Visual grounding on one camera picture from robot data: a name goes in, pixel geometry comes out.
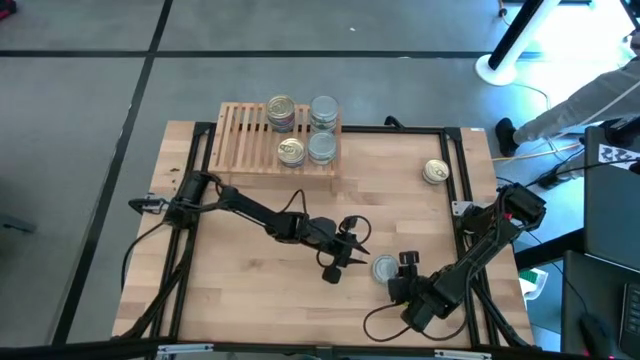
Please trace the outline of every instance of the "person's leg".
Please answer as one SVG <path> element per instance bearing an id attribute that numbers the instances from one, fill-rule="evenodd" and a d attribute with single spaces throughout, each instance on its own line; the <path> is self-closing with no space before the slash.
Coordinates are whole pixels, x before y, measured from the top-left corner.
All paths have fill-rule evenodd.
<path id="1" fill-rule="evenodd" d="M 640 61 L 631 61 L 623 68 L 598 76 L 573 93 L 567 100 L 545 111 L 517 130 L 511 120 L 502 119 L 495 128 L 500 143 L 500 152 L 504 156 L 513 156 L 516 149 L 524 142 L 550 137 L 564 128 L 579 124 L 638 81 L 640 81 Z M 640 114 L 640 88 L 634 89 L 609 109 L 592 119 L 592 122 L 637 114 Z"/>

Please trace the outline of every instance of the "black shoe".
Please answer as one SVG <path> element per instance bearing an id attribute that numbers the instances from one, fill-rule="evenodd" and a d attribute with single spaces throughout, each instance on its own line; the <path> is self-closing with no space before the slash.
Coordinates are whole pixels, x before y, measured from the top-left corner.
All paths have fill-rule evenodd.
<path id="1" fill-rule="evenodd" d="M 536 180 L 536 184 L 538 184 L 538 186 L 540 186 L 545 190 L 550 190 L 562 183 L 569 181 L 570 179 L 563 180 L 563 179 L 560 179 L 558 175 L 556 175 L 556 173 L 558 172 L 558 169 L 560 168 L 560 166 L 562 166 L 562 164 L 564 164 L 564 162 L 554 166 L 553 169 L 540 175 Z"/>
<path id="2" fill-rule="evenodd" d="M 500 144 L 500 153 L 506 157 L 512 157 L 520 145 L 513 141 L 513 133 L 516 128 L 509 118 L 504 118 L 498 122 L 495 128 L 496 137 Z"/>

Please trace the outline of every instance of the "stacked cans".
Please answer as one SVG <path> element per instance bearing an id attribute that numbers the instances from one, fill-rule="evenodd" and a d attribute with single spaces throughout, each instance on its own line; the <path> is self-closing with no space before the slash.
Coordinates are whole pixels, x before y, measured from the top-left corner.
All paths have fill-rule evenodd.
<path id="1" fill-rule="evenodd" d="M 338 120 L 338 102 L 331 96 L 311 100 L 311 131 L 333 132 Z"/>
<path id="2" fill-rule="evenodd" d="M 267 119 L 273 131 L 287 133 L 296 123 L 295 103 L 286 95 L 278 95 L 267 103 Z"/>

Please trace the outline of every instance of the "wooden table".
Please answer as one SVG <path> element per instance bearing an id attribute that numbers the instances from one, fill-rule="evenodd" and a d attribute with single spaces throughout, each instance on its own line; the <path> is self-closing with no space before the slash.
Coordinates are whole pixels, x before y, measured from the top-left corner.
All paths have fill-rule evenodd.
<path id="1" fill-rule="evenodd" d="M 166 198 L 175 193 L 183 176 L 193 128 L 193 122 L 168 123 L 151 192 Z M 462 129 L 462 135 L 474 200 L 491 202 L 496 180 L 486 135 L 481 129 Z M 461 196 L 451 141 L 449 148 L 457 194 Z M 373 224 L 366 244 L 371 255 L 360 258 L 369 264 L 378 255 L 397 257 L 400 251 L 417 250 L 420 274 L 428 276 L 456 261 L 446 186 L 429 185 L 421 178 L 424 163 L 441 157 L 437 136 L 345 133 L 342 152 L 343 177 L 333 186 L 326 179 L 264 175 L 223 176 L 223 180 L 272 209 L 282 208 L 296 189 L 303 188 L 311 217 L 324 216 L 337 222 L 351 214 L 367 217 Z M 215 192 L 207 190 L 204 202 L 215 199 Z M 300 203 L 296 201 L 291 210 L 301 210 Z M 144 215 L 139 232 L 160 219 L 157 215 Z M 362 236 L 363 230 L 364 226 L 358 226 L 356 233 Z M 161 228 L 135 248 L 114 334 L 130 328 L 157 293 L 170 233 L 169 227 Z M 324 282 L 321 272 L 315 252 L 304 246 L 277 243 L 262 228 L 232 213 L 204 214 L 179 338 L 214 343 L 381 345 L 362 331 L 364 316 L 389 303 L 387 289 L 373 280 L 370 265 L 349 266 L 337 285 Z M 491 261 L 487 273 L 495 303 L 518 334 L 533 343 L 511 246 Z M 168 329 L 172 308 L 170 300 L 162 334 Z M 481 309 L 476 301 L 481 340 L 487 343 Z M 371 318 L 371 334 L 386 337 L 402 329 L 405 325 L 399 318 L 401 310 L 390 309 Z M 433 336 L 447 335 L 458 328 L 463 317 L 460 306 L 446 320 L 435 318 L 426 331 Z M 467 331 L 438 345 L 409 331 L 382 345 L 470 346 Z"/>

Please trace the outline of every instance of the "white lamp base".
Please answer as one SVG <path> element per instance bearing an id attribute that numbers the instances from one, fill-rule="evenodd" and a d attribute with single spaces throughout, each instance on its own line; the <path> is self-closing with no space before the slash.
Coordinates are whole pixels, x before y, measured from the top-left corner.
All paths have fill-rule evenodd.
<path id="1" fill-rule="evenodd" d="M 476 74 L 491 85 L 505 86 L 511 84 L 516 79 L 515 65 L 512 64 L 500 69 L 500 71 L 496 71 L 489 67 L 490 57 L 491 55 L 487 54 L 476 61 Z"/>

